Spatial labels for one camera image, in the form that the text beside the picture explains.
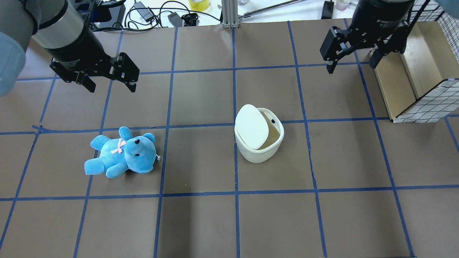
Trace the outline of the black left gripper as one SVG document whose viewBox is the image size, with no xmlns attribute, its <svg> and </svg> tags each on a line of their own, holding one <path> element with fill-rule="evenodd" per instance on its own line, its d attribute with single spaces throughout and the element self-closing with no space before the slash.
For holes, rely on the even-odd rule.
<svg viewBox="0 0 459 258">
<path fill-rule="evenodd" d="M 60 78 L 75 81 L 90 93 L 95 93 L 96 83 L 89 76 L 103 76 L 122 82 L 130 92 L 136 92 L 140 70 L 124 52 L 110 57 L 102 46 L 69 46 L 50 49 L 49 53 L 54 58 L 49 66 Z"/>
</svg>

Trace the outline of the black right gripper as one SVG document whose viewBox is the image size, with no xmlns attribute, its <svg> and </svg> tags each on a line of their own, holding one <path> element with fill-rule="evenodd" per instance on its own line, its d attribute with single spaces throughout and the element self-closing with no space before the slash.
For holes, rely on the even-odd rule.
<svg viewBox="0 0 459 258">
<path fill-rule="evenodd" d="M 377 18 L 355 16 L 348 29 L 331 27 L 320 47 L 328 73 L 333 74 L 338 61 L 358 49 L 369 51 L 369 66 L 375 69 L 386 52 L 405 52 L 410 25 L 405 17 Z"/>
</svg>

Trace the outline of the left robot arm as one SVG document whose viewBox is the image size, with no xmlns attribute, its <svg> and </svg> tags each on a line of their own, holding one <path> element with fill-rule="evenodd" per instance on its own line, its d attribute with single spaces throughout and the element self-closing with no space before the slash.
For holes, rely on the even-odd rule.
<svg viewBox="0 0 459 258">
<path fill-rule="evenodd" d="M 94 93 L 92 77 L 101 76 L 135 92 L 139 68 L 124 52 L 108 55 L 91 29 L 92 23 L 111 19 L 110 8 L 123 4 L 123 0 L 2 0 L 1 96 L 13 90 L 31 40 L 51 55 L 50 68 L 64 82 Z"/>
</svg>

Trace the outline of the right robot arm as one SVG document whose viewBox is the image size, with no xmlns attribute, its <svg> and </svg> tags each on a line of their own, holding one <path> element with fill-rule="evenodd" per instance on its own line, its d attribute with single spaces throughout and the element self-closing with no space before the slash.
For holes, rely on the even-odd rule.
<svg viewBox="0 0 459 258">
<path fill-rule="evenodd" d="M 404 53 L 408 36 L 428 6 L 426 0 L 416 11 L 413 0 L 360 0 L 347 29 L 332 26 L 320 47 L 320 54 L 331 75 L 339 60 L 358 49 L 374 48 L 369 65 L 376 68 L 391 52 Z"/>
</svg>

